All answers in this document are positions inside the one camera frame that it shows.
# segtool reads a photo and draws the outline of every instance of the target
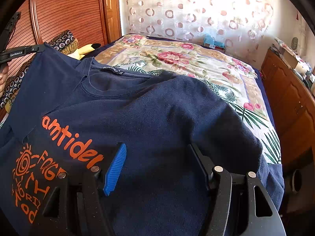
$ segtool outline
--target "clothing label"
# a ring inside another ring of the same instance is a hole
[[[124,73],[123,71],[121,71],[115,67],[112,67],[112,66],[105,66],[102,68],[102,70],[109,70],[112,73],[117,74],[117,75],[122,75]]]

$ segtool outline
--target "bed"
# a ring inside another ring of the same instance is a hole
[[[261,141],[266,162],[281,164],[267,95],[259,71],[250,65],[204,46],[138,34],[127,34],[88,56],[114,67],[154,75],[168,70],[204,82]]]

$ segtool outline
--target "cardboard box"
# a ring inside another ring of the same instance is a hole
[[[295,58],[295,56],[292,56],[287,50],[284,50],[282,56],[282,60],[287,64],[288,67],[292,67],[293,69],[296,68],[299,61]]]

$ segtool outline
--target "wooden dresser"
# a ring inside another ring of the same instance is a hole
[[[283,168],[286,171],[306,152],[312,152],[315,157],[315,98],[270,49],[261,73],[280,139]]]

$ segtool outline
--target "human hand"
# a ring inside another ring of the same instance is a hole
[[[5,82],[8,77],[8,72],[9,72],[9,66],[6,65],[2,72],[0,73],[0,97],[2,97],[3,92],[4,92],[4,87],[5,87]]]

